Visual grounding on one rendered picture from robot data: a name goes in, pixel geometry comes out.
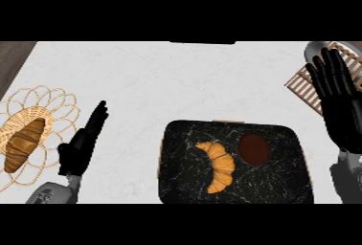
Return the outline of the brown chocolate cupcake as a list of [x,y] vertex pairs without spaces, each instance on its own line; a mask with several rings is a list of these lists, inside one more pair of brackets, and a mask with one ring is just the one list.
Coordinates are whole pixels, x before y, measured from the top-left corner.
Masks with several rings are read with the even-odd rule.
[[238,142],[238,152],[242,160],[254,167],[263,165],[269,159],[269,145],[254,133],[247,133]]

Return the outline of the black marble tray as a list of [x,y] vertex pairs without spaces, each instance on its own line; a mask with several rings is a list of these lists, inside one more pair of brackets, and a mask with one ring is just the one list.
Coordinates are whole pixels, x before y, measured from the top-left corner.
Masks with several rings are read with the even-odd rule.
[[[269,145],[267,162],[254,167],[241,158],[238,142],[257,134]],[[235,160],[232,185],[207,194],[213,180],[211,161],[195,147],[222,143]],[[310,204],[313,185],[294,131],[282,125],[177,120],[162,138],[158,197],[165,204]]]

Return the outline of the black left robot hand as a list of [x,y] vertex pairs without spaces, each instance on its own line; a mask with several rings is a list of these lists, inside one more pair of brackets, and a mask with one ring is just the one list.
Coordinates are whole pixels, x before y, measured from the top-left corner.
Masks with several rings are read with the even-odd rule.
[[58,146],[59,175],[83,176],[108,117],[106,102],[102,100],[91,112],[87,123],[84,127],[78,129],[71,142]]

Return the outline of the golden croissant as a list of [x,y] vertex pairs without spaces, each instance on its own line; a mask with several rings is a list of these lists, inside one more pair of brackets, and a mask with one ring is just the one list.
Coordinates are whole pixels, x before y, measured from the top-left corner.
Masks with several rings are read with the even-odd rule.
[[211,161],[213,180],[207,188],[207,194],[214,194],[222,192],[232,185],[235,160],[232,155],[226,152],[222,143],[202,142],[196,144],[195,147],[205,152]]

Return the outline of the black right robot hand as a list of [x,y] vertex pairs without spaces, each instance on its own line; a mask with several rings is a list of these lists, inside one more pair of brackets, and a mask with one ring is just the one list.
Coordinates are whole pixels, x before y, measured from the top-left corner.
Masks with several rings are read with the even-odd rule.
[[321,49],[306,65],[321,99],[329,138],[340,149],[362,154],[362,92],[355,88],[346,62],[337,49]]

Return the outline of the dark brown croissant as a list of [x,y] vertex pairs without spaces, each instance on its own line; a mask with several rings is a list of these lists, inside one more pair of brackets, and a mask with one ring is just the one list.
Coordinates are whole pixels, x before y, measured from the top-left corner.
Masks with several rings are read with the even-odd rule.
[[15,173],[25,163],[37,145],[46,128],[46,119],[37,118],[21,130],[15,133],[6,144],[6,160],[4,171]]

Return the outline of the grey round plate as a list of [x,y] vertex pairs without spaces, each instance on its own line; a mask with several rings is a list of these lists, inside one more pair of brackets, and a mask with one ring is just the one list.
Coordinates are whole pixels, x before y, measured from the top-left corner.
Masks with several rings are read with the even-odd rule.
[[304,49],[304,59],[307,63],[313,62],[313,57],[321,56],[321,49],[329,46],[328,41],[310,41]]

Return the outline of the woven wicker basket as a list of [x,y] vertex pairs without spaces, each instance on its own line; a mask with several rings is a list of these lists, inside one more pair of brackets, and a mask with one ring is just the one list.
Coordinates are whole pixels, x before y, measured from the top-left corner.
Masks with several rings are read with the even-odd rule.
[[77,96],[46,85],[0,100],[0,192],[31,186],[58,165],[56,147],[77,132],[80,112]]

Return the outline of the wooden slatted tiered shelf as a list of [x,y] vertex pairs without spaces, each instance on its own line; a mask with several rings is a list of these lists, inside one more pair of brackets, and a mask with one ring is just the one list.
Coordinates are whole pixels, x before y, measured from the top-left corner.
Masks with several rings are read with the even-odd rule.
[[[362,41],[328,41],[328,49],[340,52],[349,69],[356,90],[362,92]],[[322,114],[321,99],[313,89],[312,76],[301,68],[284,85],[318,114]]]

